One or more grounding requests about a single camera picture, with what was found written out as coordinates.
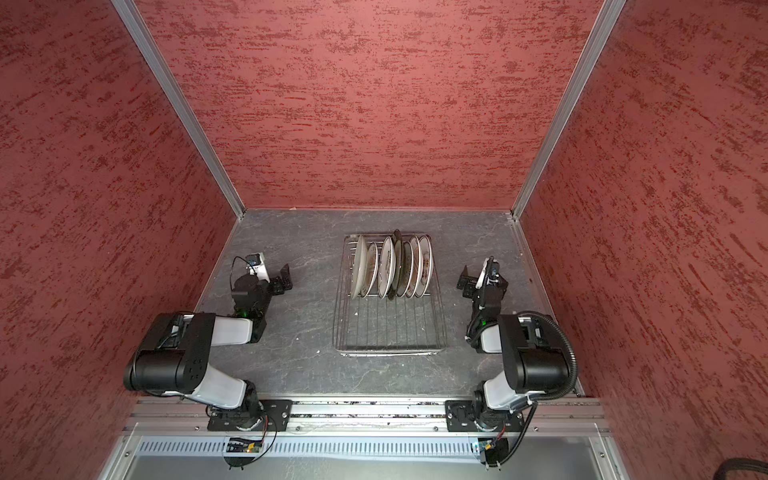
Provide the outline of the dark rimmed patterned plate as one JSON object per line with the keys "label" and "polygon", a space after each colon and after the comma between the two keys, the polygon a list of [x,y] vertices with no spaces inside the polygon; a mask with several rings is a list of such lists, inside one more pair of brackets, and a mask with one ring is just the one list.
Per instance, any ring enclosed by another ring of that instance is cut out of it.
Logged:
{"label": "dark rimmed patterned plate", "polygon": [[401,283],[402,278],[402,272],[403,272],[403,264],[404,264],[404,246],[403,246],[403,236],[401,234],[401,231],[399,229],[396,229],[393,233],[393,249],[394,249],[394,255],[393,255],[393,265],[394,265],[394,275],[392,279],[392,283],[388,289],[387,292],[387,298],[389,300],[394,300],[396,296],[398,295],[398,289]]}

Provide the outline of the plain white plate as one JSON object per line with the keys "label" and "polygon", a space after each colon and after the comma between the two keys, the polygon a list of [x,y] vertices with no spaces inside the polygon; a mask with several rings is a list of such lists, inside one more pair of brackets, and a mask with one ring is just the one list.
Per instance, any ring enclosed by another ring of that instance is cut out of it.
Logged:
{"label": "plain white plate", "polygon": [[352,298],[359,296],[363,288],[367,267],[367,242],[363,235],[357,237],[354,259],[352,264],[351,289]]}

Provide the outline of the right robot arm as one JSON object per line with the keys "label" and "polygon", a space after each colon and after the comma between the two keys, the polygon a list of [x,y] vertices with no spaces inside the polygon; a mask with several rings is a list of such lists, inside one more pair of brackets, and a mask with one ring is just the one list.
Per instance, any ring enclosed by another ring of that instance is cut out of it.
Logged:
{"label": "right robot arm", "polygon": [[499,355],[503,364],[499,374],[474,392],[471,419],[479,428],[489,430],[508,414],[574,390],[575,350],[552,316],[533,310],[502,312],[508,282],[498,262],[488,258],[478,276],[463,269],[457,288],[472,301],[465,341],[478,353]]}

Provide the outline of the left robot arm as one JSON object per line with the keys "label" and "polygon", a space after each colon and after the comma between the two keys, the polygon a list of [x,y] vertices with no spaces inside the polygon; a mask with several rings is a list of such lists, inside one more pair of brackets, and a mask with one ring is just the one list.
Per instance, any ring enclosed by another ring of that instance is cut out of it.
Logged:
{"label": "left robot arm", "polygon": [[291,290],[293,283],[287,264],[271,277],[260,254],[240,260],[246,273],[230,281],[234,313],[221,316],[180,311],[158,315],[124,371],[127,390],[204,404],[211,418],[237,430],[266,425],[267,414],[254,384],[213,367],[209,358],[214,347],[258,343],[267,326],[272,298]]}

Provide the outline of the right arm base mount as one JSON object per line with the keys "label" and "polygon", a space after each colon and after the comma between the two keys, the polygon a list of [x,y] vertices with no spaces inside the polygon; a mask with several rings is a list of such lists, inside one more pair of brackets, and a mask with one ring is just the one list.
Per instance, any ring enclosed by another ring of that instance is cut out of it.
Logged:
{"label": "right arm base mount", "polygon": [[521,414],[493,410],[475,400],[447,400],[445,415],[449,432],[520,432]]}

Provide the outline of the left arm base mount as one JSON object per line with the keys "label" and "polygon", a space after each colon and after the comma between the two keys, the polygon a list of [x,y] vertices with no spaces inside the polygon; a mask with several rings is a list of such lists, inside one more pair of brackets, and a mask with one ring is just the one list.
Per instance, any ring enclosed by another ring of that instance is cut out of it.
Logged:
{"label": "left arm base mount", "polygon": [[289,399],[260,400],[255,410],[247,406],[236,409],[208,407],[207,430],[211,432],[283,432],[287,429],[293,401]]}

